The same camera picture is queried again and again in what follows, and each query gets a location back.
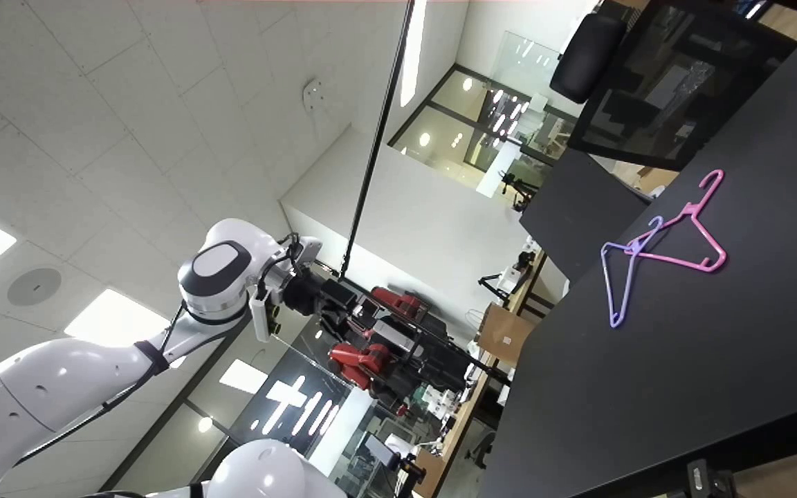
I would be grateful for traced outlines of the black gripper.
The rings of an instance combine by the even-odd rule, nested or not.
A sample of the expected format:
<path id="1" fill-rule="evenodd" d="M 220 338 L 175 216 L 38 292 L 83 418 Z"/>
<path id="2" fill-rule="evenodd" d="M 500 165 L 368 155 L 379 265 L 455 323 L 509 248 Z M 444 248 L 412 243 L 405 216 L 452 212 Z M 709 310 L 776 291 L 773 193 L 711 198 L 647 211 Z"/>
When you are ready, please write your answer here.
<path id="1" fill-rule="evenodd" d="M 282 303 L 309 316 L 319 306 L 319 279 L 312 274 L 294 276 L 282 291 Z"/>

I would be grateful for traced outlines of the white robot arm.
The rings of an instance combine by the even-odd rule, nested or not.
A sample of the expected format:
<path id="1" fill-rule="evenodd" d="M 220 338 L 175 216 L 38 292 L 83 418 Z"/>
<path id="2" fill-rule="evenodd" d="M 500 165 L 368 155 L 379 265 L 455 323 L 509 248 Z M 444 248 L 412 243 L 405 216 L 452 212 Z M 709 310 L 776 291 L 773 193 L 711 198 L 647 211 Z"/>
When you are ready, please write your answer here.
<path id="1" fill-rule="evenodd" d="M 222 219 L 177 269 L 181 303 L 161 331 L 124 346 L 56 338 L 0 359 L 0 478 L 119 407 L 175 359 L 244 330 L 268 339 L 280 306 L 309 316 L 321 302 L 309 274 L 319 251 L 316 237 L 275 237 L 251 222 Z"/>

